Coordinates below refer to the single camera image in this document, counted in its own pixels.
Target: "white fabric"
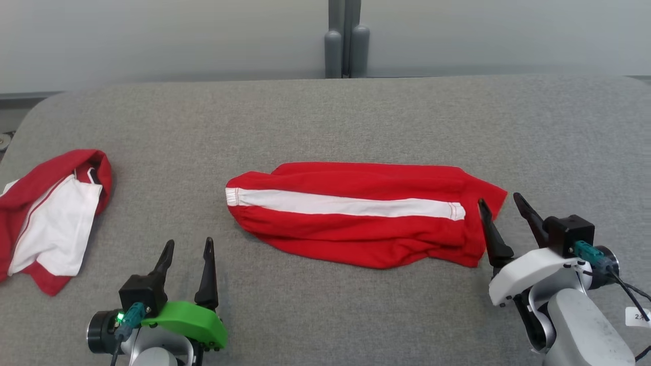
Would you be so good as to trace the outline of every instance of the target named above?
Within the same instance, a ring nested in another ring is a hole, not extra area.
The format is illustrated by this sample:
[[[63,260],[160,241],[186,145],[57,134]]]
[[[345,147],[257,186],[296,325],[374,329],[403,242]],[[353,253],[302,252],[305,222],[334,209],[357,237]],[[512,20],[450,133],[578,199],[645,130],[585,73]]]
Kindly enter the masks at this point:
[[[102,185],[82,183],[74,175],[45,192],[23,222],[7,274],[20,272],[36,260],[53,275],[77,275],[101,192]]]
[[[453,221],[463,220],[465,217],[465,210],[459,202],[419,198],[381,201],[281,190],[226,188],[226,202],[229,206],[259,206],[297,214],[344,214],[384,218],[427,216]]]

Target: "white wall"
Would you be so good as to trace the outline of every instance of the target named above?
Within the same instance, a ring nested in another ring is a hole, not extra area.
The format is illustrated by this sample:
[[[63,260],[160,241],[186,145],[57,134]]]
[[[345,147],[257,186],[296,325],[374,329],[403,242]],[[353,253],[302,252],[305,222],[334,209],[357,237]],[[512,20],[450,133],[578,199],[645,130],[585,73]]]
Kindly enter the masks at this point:
[[[0,94],[324,76],[326,0],[0,0]]]
[[[651,75],[651,0],[362,0],[370,76]]]

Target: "gray fabric surface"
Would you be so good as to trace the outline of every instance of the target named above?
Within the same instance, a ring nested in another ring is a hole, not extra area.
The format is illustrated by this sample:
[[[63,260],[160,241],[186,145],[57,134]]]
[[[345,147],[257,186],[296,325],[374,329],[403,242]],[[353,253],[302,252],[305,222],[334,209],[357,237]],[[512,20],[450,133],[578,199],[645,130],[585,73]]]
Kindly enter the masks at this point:
[[[378,271],[296,257],[243,232],[223,188],[292,161],[457,165],[522,192],[543,216],[593,222],[622,277],[651,290],[650,106],[651,89],[623,77],[158,83],[56,95],[20,126],[0,184],[98,148],[113,165],[113,199],[59,295],[27,275],[0,283],[0,364],[107,365],[86,346],[91,316],[118,307],[121,284],[148,272],[170,238],[165,288],[191,301],[206,236],[230,332],[206,365],[539,364],[515,307],[491,306],[486,259]],[[516,253],[535,248],[511,198],[497,224]],[[591,297],[634,353],[650,343],[648,331],[625,327],[620,288]]]

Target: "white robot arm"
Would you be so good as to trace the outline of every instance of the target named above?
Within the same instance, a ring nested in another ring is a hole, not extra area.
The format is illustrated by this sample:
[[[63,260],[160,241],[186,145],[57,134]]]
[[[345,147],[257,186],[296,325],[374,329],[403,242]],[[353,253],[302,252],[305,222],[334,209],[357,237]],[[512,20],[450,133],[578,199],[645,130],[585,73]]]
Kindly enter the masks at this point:
[[[617,258],[606,247],[592,246],[594,225],[575,215],[543,221],[519,193],[514,200],[539,249],[515,258],[480,200],[493,304],[515,303],[531,346],[545,355],[544,366],[635,365],[633,352],[587,296],[587,290],[621,282]]]

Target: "red fabric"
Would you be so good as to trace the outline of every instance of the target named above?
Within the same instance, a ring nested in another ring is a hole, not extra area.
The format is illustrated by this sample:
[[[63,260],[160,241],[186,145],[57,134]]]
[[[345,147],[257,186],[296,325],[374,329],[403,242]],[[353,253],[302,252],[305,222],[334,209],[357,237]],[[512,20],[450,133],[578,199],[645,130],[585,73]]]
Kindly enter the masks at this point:
[[[20,229],[27,218],[32,204],[47,190],[76,169],[82,182],[89,182],[87,170],[92,166],[103,186],[95,214],[104,210],[111,194],[111,164],[99,150],[73,150],[35,167],[17,181],[0,197],[0,281],[7,278],[7,269],[20,235]],[[34,262],[22,272],[30,274],[38,287],[50,296],[56,295],[71,277],[54,276],[39,263]]]
[[[505,190],[460,168],[431,165],[287,163],[271,174],[245,173],[229,181],[227,187],[461,203],[466,215],[459,221],[426,216],[306,215],[257,206],[229,206],[244,230],[277,249],[380,269],[404,266],[425,257],[476,267],[486,248],[477,201],[483,198],[497,218],[506,199]]]

